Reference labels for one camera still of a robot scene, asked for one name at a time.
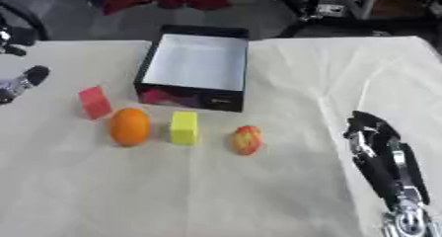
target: apple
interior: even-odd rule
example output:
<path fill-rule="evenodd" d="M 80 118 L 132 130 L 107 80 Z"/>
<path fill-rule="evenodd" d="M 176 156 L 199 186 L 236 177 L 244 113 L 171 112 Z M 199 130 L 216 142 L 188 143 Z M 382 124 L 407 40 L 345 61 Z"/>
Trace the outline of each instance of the apple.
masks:
<path fill-rule="evenodd" d="M 253 125 L 237 128 L 233 134 L 233 147 L 241 155 L 251 155 L 262 145 L 262 132 Z"/>

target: yellow cube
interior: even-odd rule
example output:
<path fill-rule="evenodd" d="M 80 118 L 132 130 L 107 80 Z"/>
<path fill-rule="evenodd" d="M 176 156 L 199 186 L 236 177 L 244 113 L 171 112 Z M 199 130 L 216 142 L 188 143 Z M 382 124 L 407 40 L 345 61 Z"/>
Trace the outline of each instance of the yellow cube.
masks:
<path fill-rule="evenodd" d="M 174 112 L 170 126 L 171 142 L 193 145 L 198 137 L 198 116 L 195 112 Z"/>

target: cube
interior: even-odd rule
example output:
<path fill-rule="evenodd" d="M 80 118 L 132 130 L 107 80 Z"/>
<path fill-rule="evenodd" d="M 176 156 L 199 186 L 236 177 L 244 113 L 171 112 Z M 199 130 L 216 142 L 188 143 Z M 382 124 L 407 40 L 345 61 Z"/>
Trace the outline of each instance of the cube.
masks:
<path fill-rule="evenodd" d="M 193 145 L 198 137 L 198 116 L 195 112 L 174 112 L 170 126 L 171 142 Z"/>
<path fill-rule="evenodd" d="M 101 87 L 86 89 L 78 95 L 90 119 L 98 119 L 111 113 L 111 104 Z"/>

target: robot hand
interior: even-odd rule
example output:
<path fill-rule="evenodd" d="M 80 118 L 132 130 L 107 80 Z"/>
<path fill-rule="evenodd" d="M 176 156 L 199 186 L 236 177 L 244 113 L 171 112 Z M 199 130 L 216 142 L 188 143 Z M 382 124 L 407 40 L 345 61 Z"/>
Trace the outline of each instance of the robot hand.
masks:
<path fill-rule="evenodd" d="M 344 133 L 353 162 L 388 208 L 386 237 L 442 237 L 427 210 L 430 198 L 411 148 L 384 120 L 353 112 Z"/>

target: open box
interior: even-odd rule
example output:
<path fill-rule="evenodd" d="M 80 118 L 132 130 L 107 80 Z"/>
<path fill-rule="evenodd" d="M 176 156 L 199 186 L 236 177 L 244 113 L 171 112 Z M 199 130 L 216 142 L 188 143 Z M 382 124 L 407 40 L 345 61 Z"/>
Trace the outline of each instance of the open box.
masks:
<path fill-rule="evenodd" d="M 164 26 L 135 78 L 139 101 L 243 110 L 249 32 Z"/>

